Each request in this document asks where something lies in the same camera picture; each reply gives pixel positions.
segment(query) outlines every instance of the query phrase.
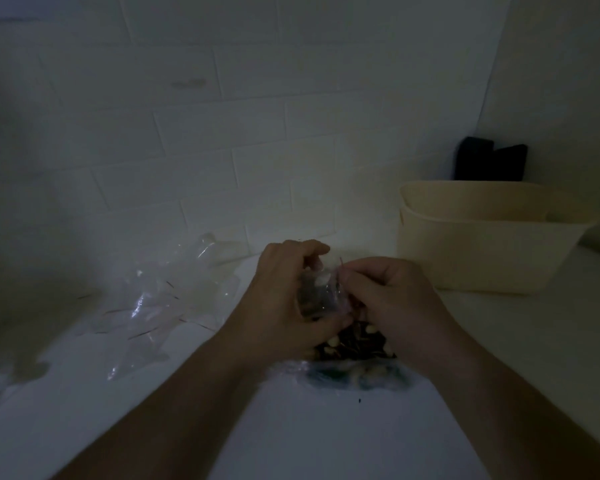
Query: person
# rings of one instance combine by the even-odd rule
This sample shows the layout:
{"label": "person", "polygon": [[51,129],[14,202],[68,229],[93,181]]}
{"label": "person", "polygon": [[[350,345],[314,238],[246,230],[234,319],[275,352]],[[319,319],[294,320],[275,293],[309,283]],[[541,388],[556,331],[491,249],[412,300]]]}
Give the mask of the person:
{"label": "person", "polygon": [[[205,478],[245,380],[352,323],[305,322],[298,311],[299,275],[328,251],[314,240],[268,245],[222,329],[55,479]],[[472,339],[418,266],[363,258],[344,264],[340,280],[398,358],[431,380],[493,478],[600,479],[600,444]]]}

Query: person's left hand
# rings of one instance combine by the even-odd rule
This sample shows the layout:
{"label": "person's left hand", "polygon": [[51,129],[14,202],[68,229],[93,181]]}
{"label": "person's left hand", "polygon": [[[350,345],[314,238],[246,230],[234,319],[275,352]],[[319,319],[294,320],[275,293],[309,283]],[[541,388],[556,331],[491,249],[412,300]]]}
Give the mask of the person's left hand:
{"label": "person's left hand", "polygon": [[241,365],[262,367],[296,358],[348,327],[353,318],[334,315],[312,322],[298,309],[296,293],[305,267],[318,269],[329,247],[320,241],[269,244],[238,306],[214,340]]}

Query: yellow container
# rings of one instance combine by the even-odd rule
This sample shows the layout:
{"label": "yellow container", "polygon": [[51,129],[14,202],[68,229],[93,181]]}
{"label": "yellow container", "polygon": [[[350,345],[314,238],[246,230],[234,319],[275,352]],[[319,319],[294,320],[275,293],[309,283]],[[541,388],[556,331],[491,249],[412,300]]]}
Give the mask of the yellow container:
{"label": "yellow container", "polygon": [[524,182],[409,182],[398,256],[441,289],[541,290],[599,215],[567,193]]}

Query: person's right arm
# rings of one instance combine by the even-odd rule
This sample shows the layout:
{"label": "person's right arm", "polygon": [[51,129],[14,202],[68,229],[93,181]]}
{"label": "person's right arm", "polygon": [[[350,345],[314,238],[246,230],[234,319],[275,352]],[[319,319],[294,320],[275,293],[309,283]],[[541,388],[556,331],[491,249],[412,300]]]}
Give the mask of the person's right arm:
{"label": "person's right arm", "polygon": [[600,444],[465,332],[420,268],[345,263],[345,290],[407,365],[430,379],[495,479],[600,479]]}

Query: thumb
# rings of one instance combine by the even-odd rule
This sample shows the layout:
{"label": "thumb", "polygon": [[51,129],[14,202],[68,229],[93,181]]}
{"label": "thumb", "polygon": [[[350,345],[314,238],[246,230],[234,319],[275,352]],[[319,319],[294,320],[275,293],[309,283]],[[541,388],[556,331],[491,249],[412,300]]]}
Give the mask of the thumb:
{"label": "thumb", "polygon": [[311,347],[326,342],[353,323],[350,315],[329,315],[304,325],[307,342]]}
{"label": "thumb", "polygon": [[384,286],[369,279],[364,274],[341,267],[338,274],[345,291],[358,298],[366,306],[373,306],[383,293]]}

